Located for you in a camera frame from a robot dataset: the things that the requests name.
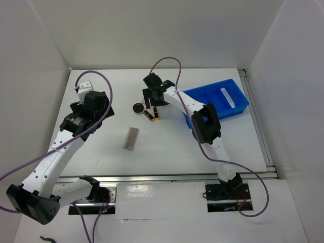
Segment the black gold lipstick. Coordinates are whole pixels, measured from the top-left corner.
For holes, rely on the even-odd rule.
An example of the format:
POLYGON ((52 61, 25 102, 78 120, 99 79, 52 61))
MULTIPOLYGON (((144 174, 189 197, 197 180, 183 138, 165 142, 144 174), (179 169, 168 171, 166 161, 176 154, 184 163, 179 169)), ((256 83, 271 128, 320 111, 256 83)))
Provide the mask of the black gold lipstick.
POLYGON ((156 107, 153 107, 154 120, 159 120, 159 113, 156 107))
POLYGON ((144 110, 143 114, 146 118, 149 119, 150 122, 153 122, 155 120, 154 116, 149 111, 144 110))

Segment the white lotion bottle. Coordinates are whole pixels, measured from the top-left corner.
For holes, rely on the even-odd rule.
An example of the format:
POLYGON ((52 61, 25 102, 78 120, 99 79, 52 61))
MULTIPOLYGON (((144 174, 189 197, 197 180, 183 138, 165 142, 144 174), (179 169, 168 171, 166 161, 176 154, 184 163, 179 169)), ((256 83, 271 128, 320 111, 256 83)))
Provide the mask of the white lotion bottle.
POLYGON ((227 102, 229 103, 230 107, 236 108, 235 102, 233 101, 233 99, 231 98, 227 90, 225 88, 221 88, 220 90, 223 93, 224 97, 226 98, 227 102))

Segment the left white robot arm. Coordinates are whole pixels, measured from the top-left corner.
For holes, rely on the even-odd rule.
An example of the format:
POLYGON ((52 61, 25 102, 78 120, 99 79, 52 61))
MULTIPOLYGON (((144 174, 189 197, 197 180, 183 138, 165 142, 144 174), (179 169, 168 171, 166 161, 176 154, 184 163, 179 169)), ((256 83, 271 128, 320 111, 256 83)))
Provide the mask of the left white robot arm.
POLYGON ((85 198, 94 202, 109 191, 90 176, 80 176, 75 182, 55 189, 54 186, 73 155, 83 146, 89 133, 82 134, 97 122, 108 108, 105 92, 94 91, 91 82, 79 84, 78 102, 71 104, 72 113, 64 118, 60 130, 34 171, 20 185, 10 185, 6 195, 17 212, 42 225, 50 223, 60 208, 85 198))

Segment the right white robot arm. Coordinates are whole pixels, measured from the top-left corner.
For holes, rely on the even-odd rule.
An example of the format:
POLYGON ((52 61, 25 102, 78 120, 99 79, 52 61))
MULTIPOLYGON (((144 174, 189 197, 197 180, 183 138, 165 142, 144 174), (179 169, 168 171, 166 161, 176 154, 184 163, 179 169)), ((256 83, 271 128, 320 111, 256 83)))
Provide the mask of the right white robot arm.
POLYGON ((234 166, 230 164, 230 157, 223 146, 221 124, 214 105, 196 101, 178 90, 173 82, 162 81, 153 72, 143 81, 147 86, 143 90, 147 107, 171 104, 187 115, 192 134, 202 147, 203 153, 216 162, 222 195, 225 198, 233 198, 242 185, 242 179, 234 166))

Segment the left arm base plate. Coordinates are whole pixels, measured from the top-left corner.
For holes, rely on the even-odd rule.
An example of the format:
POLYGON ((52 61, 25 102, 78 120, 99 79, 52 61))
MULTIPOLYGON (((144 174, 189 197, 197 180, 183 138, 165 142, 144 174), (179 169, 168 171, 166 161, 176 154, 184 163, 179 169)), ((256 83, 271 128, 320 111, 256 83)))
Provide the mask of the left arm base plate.
POLYGON ((74 203, 83 215, 114 215, 117 195, 117 185, 103 184, 108 192, 100 194, 94 201, 81 198, 74 203))

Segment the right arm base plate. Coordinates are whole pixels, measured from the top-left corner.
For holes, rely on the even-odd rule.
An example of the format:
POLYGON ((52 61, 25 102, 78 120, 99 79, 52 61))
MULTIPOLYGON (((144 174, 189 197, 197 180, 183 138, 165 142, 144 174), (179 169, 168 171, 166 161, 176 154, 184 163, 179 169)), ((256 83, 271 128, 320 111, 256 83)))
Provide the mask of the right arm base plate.
POLYGON ((242 211, 252 211, 253 204, 247 183, 242 184, 232 195, 225 195, 220 184, 205 185, 202 197, 207 201, 208 213, 234 212, 242 206, 242 211))

